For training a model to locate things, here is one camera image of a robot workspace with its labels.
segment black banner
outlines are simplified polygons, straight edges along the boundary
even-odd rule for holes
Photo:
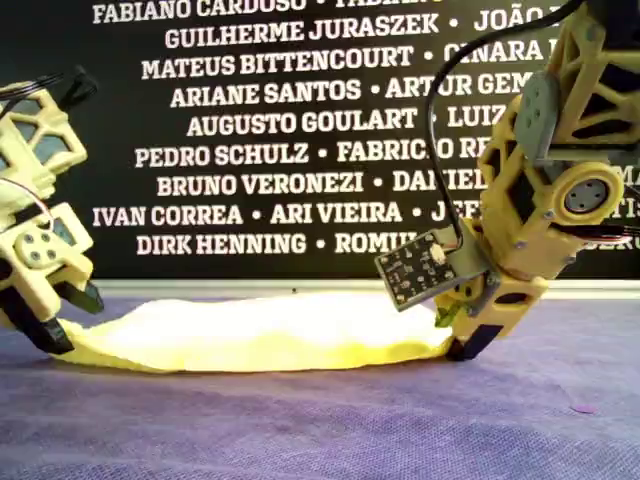
[[[60,176],[97,278],[376,278],[373,256],[446,225],[424,99],[460,47],[561,1],[21,0],[3,84],[82,64],[100,92],[71,123],[89,160]],[[441,89],[442,167],[465,216],[491,125],[558,26],[478,50]],[[630,184],[638,173],[621,169]],[[634,222],[625,199],[614,221]],[[563,278],[635,278],[640,243]]]

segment bolt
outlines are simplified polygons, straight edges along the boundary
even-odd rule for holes
[[[597,27],[595,25],[591,25],[588,29],[587,29],[587,40],[590,42],[593,42],[597,39],[598,35],[597,35]]]

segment purple tablecloth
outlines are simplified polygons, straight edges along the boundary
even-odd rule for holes
[[[140,303],[107,302],[65,314]],[[544,301],[472,362],[293,374],[75,368],[3,332],[0,479],[640,479],[639,310]]]

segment black wire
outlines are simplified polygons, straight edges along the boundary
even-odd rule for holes
[[[524,32],[529,32],[532,30],[539,30],[542,28],[550,27],[556,23],[561,22],[566,17],[575,12],[580,5],[585,0],[569,0],[566,4],[560,7],[555,12],[550,13],[542,18],[537,20],[533,20],[528,23],[523,23],[521,25],[516,25],[513,27],[509,27],[503,30],[496,30],[494,32],[487,33],[476,40],[473,40],[470,43],[464,45],[460,50],[458,50],[453,57],[451,57],[442,68],[436,73],[433,83],[429,88],[429,92],[427,93],[426,99],[426,125],[427,125],[427,138],[426,138],[426,147],[427,154],[429,160],[432,163],[433,172],[436,177],[436,182],[440,189],[440,192],[443,197],[443,201],[445,207],[447,209],[447,214],[453,223],[453,228],[456,233],[456,237],[458,237],[458,245],[456,250],[459,250],[463,244],[463,236],[462,236],[462,228],[460,226],[458,210],[453,205],[453,200],[451,199],[451,194],[449,193],[449,189],[447,188],[446,181],[442,174],[442,170],[439,166],[438,153],[436,149],[436,138],[434,133],[434,121],[433,121],[433,103],[435,100],[435,96],[438,94],[438,89],[444,82],[445,78],[451,71],[462,61],[464,57],[472,53],[474,50],[483,47],[489,43],[493,43],[501,38],[510,35],[517,35]]]
[[[590,238],[615,238],[615,237],[638,237],[640,227],[631,225],[558,225],[553,224],[556,230],[573,235],[575,237]]]
[[[2,111],[0,112],[0,120],[2,120],[5,115],[11,112],[11,110],[13,110],[16,107],[16,105],[18,105],[22,100],[27,98],[29,95],[36,93],[37,91],[42,90],[43,88],[47,88],[49,85],[58,83],[63,79],[64,79],[63,74],[46,75],[44,77],[40,77],[37,80],[29,82],[28,85],[0,90],[0,101],[7,102],[2,107]]]
[[[45,75],[40,77],[34,81],[29,82],[27,85],[23,85],[21,87],[13,87],[10,89],[0,90],[0,101],[1,100],[13,100],[20,96],[30,95],[34,91],[41,90],[43,88],[48,87],[49,85],[53,85],[55,83],[60,82],[65,77],[63,73],[56,73],[53,75]]]
[[[633,198],[640,202],[640,191],[633,188],[631,185],[625,185],[624,189],[627,191],[627,194],[631,195]]]

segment yellow fabric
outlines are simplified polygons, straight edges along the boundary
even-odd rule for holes
[[[61,320],[75,364],[153,373],[348,369],[444,355],[451,330],[384,294],[323,293],[200,303],[158,300],[96,327]]]

